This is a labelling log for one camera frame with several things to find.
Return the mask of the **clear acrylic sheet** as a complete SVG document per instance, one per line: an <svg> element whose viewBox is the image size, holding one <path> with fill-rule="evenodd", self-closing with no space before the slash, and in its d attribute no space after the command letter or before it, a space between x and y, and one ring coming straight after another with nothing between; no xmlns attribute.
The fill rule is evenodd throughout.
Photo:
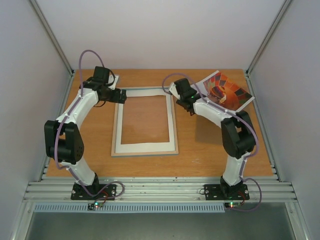
<svg viewBox="0 0 320 240"><path fill-rule="evenodd" d="M170 141L166 97L129 97L123 105L121 144Z"/></svg>

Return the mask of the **white mat board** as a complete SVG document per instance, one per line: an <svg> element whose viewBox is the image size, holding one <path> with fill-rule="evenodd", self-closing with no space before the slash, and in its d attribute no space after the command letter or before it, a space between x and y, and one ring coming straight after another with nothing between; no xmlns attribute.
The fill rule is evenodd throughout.
<svg viewBox="0 0 320 240"><path fill-rule="evenodd" d="M174 99L160 87L127 87L114 112L111 156L177 155Z"/></svg>

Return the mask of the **colourful balloon photo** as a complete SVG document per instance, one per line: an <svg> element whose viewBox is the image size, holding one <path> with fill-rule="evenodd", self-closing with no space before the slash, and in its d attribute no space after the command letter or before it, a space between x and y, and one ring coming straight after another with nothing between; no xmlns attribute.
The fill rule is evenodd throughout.
<svg viewBox="0 0 320 240"><path fill-rule="evenodd" d="M200 92L212 102L235 112L244 110L255 99L218 70L197 82L196 85Z"/></svg>

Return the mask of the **teal picture frame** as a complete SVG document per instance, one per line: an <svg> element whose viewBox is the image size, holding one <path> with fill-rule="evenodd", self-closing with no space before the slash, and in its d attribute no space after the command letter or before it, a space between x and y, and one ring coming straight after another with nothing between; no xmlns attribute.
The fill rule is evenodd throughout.
<svg viewBox="0 0 320 240"><path fill-rule="evenodd" d="M168 123L167 142L143 142L122 144L124 105L115 105L111 156L131 157L131 156L152 156L152 155L177 155L178 137L174 99L165 94L159 86L151 87L125 87L128 98L142 98L164 96L166 101L166 114Z"/></svg>

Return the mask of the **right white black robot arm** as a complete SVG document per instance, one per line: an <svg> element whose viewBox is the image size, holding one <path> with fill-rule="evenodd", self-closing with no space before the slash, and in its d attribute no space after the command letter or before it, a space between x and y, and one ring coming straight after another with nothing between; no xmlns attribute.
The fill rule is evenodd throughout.
<svg viewBox="0 0 320 240"><path fill-rule="evenodd" d="M220 177L220 194L223 199L234 197L244 183L243 172L247 158L252 157L258 138L250 116L245 111L234 112L212 102L192 87L187 78L170 84L169 92L177 98L176 103L191 115L204 117L221 129L222 145L227 153L227 162Z"/></svg>

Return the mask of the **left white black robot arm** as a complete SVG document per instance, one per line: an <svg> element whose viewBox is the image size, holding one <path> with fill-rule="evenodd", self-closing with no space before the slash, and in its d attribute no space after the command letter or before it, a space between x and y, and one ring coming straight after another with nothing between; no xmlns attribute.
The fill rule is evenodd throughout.
<svg viewBox="0 0 320 240"><path fill-rule="evenodd" d="M75 184L89 199L96 199L103 188L84 158L85 145L80 128L98 103L125 103L126 91L116 87L118 79L112 70L95 67L93 76L80 83L76 97L64 113L44 124L46 155L54 160L57 169L70 172Z"/></svg>

